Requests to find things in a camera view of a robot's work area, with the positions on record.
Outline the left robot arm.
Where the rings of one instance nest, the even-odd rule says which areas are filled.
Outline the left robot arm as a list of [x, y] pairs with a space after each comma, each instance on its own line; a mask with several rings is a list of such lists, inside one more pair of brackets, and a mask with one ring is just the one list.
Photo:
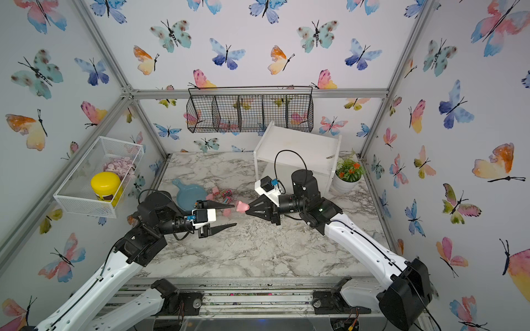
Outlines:
[[200, 239], [231, 228], [215, 226], [217, 210], [228, 205], [197, 201], [192, 210], [182, 210], [166, 191], [146, 190], [146, 197], [132, 214], [137, 225], [111, 246], [102, 266], [61, 307], [37, 325], [24, 330], [128, 330], [164, 310], [184, 314], [185, 299], [166, 279], [157, 280], [143, 294], [103, 317], [97, 314], [119, 289], [167, 245], [166, 236], [197, 234]]

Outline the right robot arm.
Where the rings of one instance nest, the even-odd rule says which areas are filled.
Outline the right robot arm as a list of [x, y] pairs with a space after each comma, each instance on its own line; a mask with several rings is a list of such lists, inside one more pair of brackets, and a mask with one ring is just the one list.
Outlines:
[[348, 279], [339, 286], [339, 298], [352, 308], [379, 310], [399, 330], [410, 330], [432, 301], [428, 268], [385, 248], [368, 236], [334, 202], [321, 196], [310, 170], [291, 175], [293, 193], [283, 193], [280, 182], [269, 176], [255, 182], [259, 197], [247, 215], [274, 224], [282, 215], [297, 213], [307, 225], [350, 252], [375, 277], [380, 289], [362, 288]]

